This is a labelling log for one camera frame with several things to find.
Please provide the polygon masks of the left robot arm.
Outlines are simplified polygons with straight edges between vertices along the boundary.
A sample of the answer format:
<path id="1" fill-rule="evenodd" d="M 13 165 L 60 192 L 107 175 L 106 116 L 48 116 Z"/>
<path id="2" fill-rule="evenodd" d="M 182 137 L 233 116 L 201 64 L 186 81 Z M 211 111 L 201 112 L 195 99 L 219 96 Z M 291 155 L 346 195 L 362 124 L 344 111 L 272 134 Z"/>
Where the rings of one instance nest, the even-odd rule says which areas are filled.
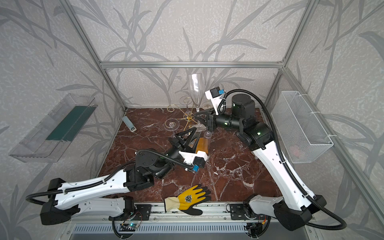
<path id="1" fill-rule="evenodd" d="M 197 172 L 208 159 L 198 150 L 196 128 L 169 138 L 172 147 L 165 153 L 154 149 L 138 150 L 133 161 L 118 166 L 111 174 L 87 181 L 68 183 L 61 178 L 50 181 L 46 192 L 30 194 L 26 201 L 40 205 L 43 225 L 57 225 L 79 216 L 107 215 L 111 219 L 127 219 L 135 211 L 133 200 L 116 200 L 106 196 L 145 190 L 154 186 L 175 166 Z"/>

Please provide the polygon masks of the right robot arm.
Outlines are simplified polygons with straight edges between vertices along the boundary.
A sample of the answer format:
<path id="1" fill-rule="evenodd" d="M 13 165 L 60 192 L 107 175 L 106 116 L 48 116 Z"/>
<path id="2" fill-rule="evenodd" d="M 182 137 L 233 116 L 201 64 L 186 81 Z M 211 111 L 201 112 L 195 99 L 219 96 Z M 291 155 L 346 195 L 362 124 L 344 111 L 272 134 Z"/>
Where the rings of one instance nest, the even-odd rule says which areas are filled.
<path id="1" fill-rule="evenodd" d="M 225 92 L 216 87 L 205 92 L 212 108 L 195 118 L 213 132 L 217 128 L 236 130 L 241 142 L 267 168 L 281 197 L 249 197 L 244 205 L 250 215 L 275 218 L 289 231 L 305 225 L 327 231 L 343 230 L 347 223 L 326 208 L 326 200 L 301 180 L 284 156 L 271 114 L 263 101 L 250 91 Z"/>

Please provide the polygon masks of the yellow wooden rack base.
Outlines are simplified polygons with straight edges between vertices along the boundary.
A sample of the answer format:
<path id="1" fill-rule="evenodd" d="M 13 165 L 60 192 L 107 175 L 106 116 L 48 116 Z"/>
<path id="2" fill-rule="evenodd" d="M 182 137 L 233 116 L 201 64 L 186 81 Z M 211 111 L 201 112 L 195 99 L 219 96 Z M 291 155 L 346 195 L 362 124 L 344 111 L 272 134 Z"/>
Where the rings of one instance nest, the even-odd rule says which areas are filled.
<path id="1" fill-rule="evenodd" d="M 211 139 L 199 138 L 197 148 L 196 148 L 196 153 L 201 151 L 201 152 L 205 152 L 206 154 L 208 154 L 210 143 L 211 143 Z"/>

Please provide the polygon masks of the yellow black work glove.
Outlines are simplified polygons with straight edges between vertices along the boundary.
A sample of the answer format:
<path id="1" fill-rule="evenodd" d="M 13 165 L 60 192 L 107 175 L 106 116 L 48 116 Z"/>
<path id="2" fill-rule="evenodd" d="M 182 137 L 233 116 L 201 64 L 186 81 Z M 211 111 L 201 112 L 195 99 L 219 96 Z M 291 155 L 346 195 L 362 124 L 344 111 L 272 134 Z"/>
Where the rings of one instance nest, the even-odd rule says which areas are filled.
<path id="1" fill-rule="evenodd" d="M 177 209 L 190 216 L 201 216 L 203 211 L 196 209 L 195 206 L 209 202 L 211 199 L 211 191 L 207 187 L 203 187 L 200 184 L 195 185 L 177 197 L 164 199 L 165 212 Z"/>

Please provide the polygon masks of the grey remote control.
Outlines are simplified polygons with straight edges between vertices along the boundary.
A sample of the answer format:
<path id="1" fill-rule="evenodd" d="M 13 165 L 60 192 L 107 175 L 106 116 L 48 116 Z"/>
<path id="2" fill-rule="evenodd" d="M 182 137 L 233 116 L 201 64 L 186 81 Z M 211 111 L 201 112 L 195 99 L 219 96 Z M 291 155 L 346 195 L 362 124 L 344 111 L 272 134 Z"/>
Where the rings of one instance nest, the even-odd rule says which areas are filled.
<path id="1" fill-rule="evenodd" d="M 134 133 L 134 132 L 137 130 L 137 128 L 134 126 L 134 124 L 132 123 L 132 121 L 131 121 L 127 116 L 124 116 L 124 117 L 122 118 L 122 120 L 123 120 L 123 123 L 128 127 L 128 129 L 129 129 L 132 133 Z"/>

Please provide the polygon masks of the pink item in basket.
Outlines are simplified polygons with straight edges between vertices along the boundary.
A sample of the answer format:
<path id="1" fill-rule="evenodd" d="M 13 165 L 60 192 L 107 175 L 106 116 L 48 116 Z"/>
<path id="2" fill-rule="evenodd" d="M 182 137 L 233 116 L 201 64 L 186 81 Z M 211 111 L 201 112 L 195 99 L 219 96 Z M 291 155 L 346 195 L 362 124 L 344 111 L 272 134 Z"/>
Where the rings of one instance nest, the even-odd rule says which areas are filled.
<path id="1" fill-rule="evenodd" d="M 297 145 L 290 147 L 290 153 L 297 159 L 301 159 L 305 153 L 301 150 L 301 148 Z"/>

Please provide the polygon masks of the green circuit board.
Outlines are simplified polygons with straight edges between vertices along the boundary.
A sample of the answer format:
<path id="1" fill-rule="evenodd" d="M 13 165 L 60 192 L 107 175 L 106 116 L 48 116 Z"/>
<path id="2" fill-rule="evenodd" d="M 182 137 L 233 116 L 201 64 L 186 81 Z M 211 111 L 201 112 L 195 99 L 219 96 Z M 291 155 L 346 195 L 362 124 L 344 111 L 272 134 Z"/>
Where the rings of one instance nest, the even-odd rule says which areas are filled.
<path id="1" fill-rule="evenodd" d="M 123 233 L 135 232 L 139 229 L 140 223 L 122 223 L 119 226 L 119 231 Z"/>

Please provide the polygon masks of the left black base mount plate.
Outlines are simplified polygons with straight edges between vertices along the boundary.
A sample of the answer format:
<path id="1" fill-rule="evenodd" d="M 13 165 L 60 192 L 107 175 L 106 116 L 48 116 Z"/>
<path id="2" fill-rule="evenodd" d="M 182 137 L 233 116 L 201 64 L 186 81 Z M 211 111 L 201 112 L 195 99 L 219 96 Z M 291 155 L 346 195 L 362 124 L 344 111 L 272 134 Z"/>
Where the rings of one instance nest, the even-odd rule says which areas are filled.
<path id="1" fill-rule="evenodd" d="M 125 211 L 120 216 L 117 217 L 109 217 L 109 221 L 113 219 L 115 221 L 125 221 L 125 220 L 133 220 L 133 221 L 148 221 L 150 218 L 152 210 L 152 205 L 150 204 L 139 204 L 135 205 L 133 210 Z"/>

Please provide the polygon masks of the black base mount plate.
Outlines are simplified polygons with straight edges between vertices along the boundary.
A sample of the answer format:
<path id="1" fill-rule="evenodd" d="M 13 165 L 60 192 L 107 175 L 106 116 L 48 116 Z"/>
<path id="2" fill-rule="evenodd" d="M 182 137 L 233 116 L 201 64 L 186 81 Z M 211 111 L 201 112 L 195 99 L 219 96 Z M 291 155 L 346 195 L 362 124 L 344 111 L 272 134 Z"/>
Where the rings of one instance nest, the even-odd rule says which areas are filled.
<path id="1" fill-rule="evenodd" d="M 244 204 L 229 204 L 231 220 L 254 220 L 257 216 L 249 211 Z"/>
<path id="2" fill-rule="evenodd" d="M 133 210 L 125 211 L 120 216 L 117 217 L 109 217 L 109 221 L 113 219 L 115 221 L 125 221 L 125 220 L 133 220 L 133 221 L 148 221 L 150 218 L 152 210 L 152 205 L 150 204 L 139 204 L 135 205 Z"/>

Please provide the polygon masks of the aluminium front rail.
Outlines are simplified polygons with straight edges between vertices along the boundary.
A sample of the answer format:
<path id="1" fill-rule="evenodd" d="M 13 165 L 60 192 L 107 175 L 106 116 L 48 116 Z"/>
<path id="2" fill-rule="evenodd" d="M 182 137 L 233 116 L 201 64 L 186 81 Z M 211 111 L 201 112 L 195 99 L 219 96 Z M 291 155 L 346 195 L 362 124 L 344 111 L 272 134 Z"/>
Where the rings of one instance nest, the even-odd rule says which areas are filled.
<path id="1" fill-rule="evenodd" d="M 314 213 L 319 209 L 310 204 L 307 207 L 301 207 L 300 210 L 292 210 L 288 208 L 283 198 L 269 198 L 254 196 L 251 200 L 247 200 L 242 204 L 229 204 L 227 209 L 224 204 L 220 203 L 200 203 L 191 209 L 181 211 L 178 209 L 161 210 L 164 204 L 142 204 L 134 207 L 125 203 L 124 199 L 98 199 L 90 202 L 84 202 L 79 207 L 75 207 L 80 212 L 71 216 L 71 219 L 78 217 L 107 217 L 109 221 L 133 220 L 133 221 L 149 221 L 163 219 L 193 219 L 206 218 L 214 219 L 231 215 L 232 221 L 239 220 L 258 220 L 264 217 L 276 218 L 281 224 L 298 224 L 302 226 L 308 223 Z"/>

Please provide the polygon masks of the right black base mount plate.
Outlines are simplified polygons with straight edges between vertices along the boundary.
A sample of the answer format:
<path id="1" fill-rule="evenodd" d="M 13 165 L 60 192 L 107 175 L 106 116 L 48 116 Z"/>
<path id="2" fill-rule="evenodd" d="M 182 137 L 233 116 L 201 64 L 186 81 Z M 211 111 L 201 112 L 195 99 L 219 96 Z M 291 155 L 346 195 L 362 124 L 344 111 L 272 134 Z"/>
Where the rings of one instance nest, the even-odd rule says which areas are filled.
<path id="1" fill-rule="evenodd" d="M 257 216 L 249 211 L 244 204 L 229 204 L 231 220 L 254 220 Z"/>

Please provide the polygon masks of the clear acrylic wall shelf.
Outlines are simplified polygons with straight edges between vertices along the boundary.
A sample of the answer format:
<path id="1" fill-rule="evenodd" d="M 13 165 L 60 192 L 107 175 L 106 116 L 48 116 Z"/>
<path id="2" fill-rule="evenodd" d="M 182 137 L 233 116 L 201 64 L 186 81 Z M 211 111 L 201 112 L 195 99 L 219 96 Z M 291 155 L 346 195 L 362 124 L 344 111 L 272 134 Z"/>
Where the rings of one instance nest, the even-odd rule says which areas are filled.
<path id="1" fill-rule="evenodd" d="M 67 94 L 9 155 L 24 163 L 56 163 L 98 105 L 94 97 Z"/>

